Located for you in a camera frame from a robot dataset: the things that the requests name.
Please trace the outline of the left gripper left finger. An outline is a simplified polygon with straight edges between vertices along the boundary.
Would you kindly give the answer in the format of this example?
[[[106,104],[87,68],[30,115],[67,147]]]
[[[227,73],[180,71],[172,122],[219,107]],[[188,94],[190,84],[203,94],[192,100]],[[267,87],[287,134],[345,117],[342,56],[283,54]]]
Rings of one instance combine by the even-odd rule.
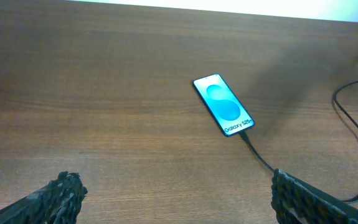
[[[61,172],[41,189],[0,210],[0,224],[76,224],[88,193],[78,173]]]

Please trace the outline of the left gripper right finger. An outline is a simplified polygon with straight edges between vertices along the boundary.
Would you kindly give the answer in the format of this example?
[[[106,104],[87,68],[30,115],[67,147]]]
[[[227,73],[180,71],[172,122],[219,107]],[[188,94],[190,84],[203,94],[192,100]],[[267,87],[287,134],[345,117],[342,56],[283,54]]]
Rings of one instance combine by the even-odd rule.
[[[282,170],[274,170],[271,190],[279,223],[358,223],[358,209]]]

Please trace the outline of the blue screen Galaxy smartphone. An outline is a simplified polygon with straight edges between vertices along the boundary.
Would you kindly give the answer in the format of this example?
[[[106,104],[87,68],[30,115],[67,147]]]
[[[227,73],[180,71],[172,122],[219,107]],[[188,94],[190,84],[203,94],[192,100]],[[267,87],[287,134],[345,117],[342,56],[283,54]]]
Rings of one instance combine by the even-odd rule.
[[[220,74],[195,79],[192,86],[224,136],[230,137],[254,127],[253,118]]]

